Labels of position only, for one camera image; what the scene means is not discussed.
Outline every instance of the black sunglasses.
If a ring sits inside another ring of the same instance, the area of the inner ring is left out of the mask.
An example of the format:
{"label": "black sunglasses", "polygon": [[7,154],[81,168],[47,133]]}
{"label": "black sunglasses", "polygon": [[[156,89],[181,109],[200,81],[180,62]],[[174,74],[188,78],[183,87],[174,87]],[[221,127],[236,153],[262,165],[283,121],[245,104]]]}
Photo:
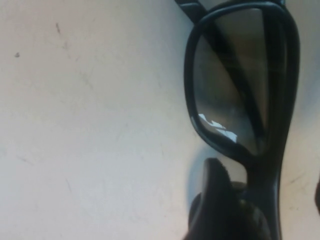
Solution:
{"label": "black sunglasses", "polygon": [[197,0],[175,1],[194,23],[184,62],[191,123],[247,172],[247,184],[236,184],[217,159],[206,161],[185,239],[280,240],[281,168],[300,63],[295,21],[284,0],[233,0],[209,11]]}

